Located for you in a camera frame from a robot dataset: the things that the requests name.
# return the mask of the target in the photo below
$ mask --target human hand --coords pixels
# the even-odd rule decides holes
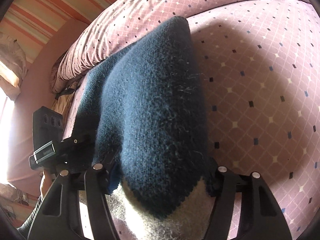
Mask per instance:
[[[51,187],[52,179],[51,174],[47,170],[43,170],[43,176],[41,179],[40,184],[40,192],[41,192],[41,198],[44,199],[45,194],[47,194],[49,188]]]

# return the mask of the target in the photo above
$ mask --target pink fabric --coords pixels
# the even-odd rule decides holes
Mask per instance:
[[[52,80],[52,91],[61,92],[68,80],[137,41],[174,15],[190,17],[236,1],[243,0],[118,0],[71,46],[60,64],[57,78]]]
[[[253,0],[188,22],[203,73],[210,154],[236,173],[261,173],[296,239],[320,205],[320,19],[301,1]],[[85,80],[65,137],[84,87]],[[229,238],[237,232],[237,199]]]

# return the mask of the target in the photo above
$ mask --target curtain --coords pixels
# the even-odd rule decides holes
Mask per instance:
[[[0,87],[11,100],[20,94],[22,80],[27,74],[26,54],[17,40],[0,32]]]

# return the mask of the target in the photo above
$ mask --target small screw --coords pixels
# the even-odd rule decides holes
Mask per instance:
[[[219,168],[218,168],[218,171],[220,171],[220,172],[226,172],[228,169],[225,167],[225,166],[220,166]]]
[[[103,165],[101,163],[96,163],[93,168],[96,170],[96,171],[99,171],[103,168]]]
[[[255,179],[258,179],[260,178],[260,174],[258,172],[253,172],[252,177],[254,177]]]
[[[67,170],[60,171],[60,175],[61,175],[62,177],[65,177],[65,176],[67,176],[68,174],[69,174],[69,171],[67,171]]]

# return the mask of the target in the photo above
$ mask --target sweater sleeve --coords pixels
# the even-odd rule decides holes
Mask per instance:
[[[38,211],[41,203],[42,203],[42,199],[41,199],[41,197],[39,197],[38,202],[37,202],[37,204],[36,204],[33,212],[30,214],[30,216],[28,217],[28,219],[23,223],[23,225],[22,225],[21,227],[17,228],[18,232],[19,232],[25,239],[28,238],[28,234],[29,234],[29,230],[30,230],[30,228],[31,228],[31,224],[32,224],[32,222],[33,222],[33,220],[34,220],[34,218],[35,218],[35,216],[36,216],[36,214],[37,214],[37,211]]]

